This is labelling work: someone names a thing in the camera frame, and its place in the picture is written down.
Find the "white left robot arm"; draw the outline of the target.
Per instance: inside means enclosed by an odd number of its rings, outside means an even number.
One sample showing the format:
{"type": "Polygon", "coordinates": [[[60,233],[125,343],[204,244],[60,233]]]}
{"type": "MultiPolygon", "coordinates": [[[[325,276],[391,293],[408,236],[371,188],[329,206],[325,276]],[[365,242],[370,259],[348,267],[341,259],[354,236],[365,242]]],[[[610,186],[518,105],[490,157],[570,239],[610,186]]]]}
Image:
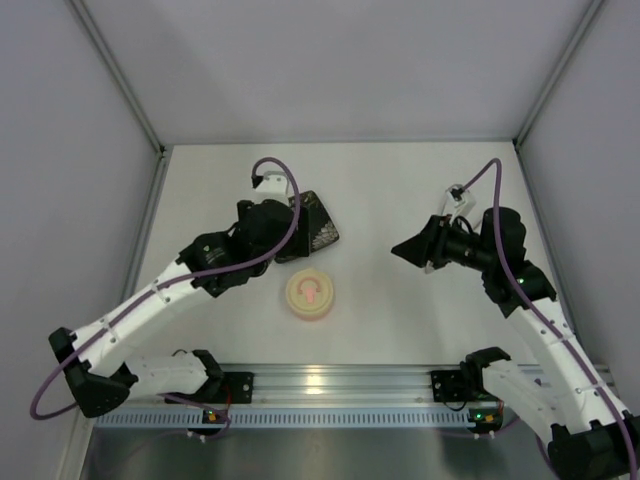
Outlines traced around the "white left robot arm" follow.
{"type": "Polygon", "coordinates": [[[293,201],[239,202],[230,229],[199,235],[109,314],[50,335],[59,370],[85,417],[102,416],[141,397],[202,405],[217,400],[225,374],[208,351],[159,358],[134,354],[184,311],[263,275],[278,256],[295,253],[302,206],[298,196],[293,201]]]}

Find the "cream round box lid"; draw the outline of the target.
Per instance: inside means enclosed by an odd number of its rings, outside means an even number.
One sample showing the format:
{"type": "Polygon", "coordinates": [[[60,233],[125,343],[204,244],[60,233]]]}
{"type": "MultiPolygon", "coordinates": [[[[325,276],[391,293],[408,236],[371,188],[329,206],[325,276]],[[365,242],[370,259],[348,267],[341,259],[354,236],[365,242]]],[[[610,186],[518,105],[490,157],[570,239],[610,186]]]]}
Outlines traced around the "cream round box lid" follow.
{"type": "Polygon", "coordinates": [[[287,282],[285,299],[302,304],[334,304],[334,285],[330,277],[314,268],[307,268],[295,273],[287,282]]]}

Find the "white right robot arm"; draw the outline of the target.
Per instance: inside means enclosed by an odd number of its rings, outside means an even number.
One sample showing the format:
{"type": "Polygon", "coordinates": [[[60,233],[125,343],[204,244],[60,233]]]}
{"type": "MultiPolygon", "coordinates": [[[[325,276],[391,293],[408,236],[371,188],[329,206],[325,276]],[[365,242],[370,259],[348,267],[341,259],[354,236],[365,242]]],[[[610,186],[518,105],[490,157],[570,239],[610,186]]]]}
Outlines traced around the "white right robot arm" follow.
{"type": "Polygon", "coordinates": [[[439,270],[455,263],[480,272],[488,298],[531,350],[550,384],[543,391],[499,347],[460,363],[471,397],[506,403],[536,434],[560,479],[639,476],[639,418],[611,391],[565,318],[544,272],[526,258],[518,212],[489,209],[473,232],[460,217],[432,216],[392,254],[439,270]]]}

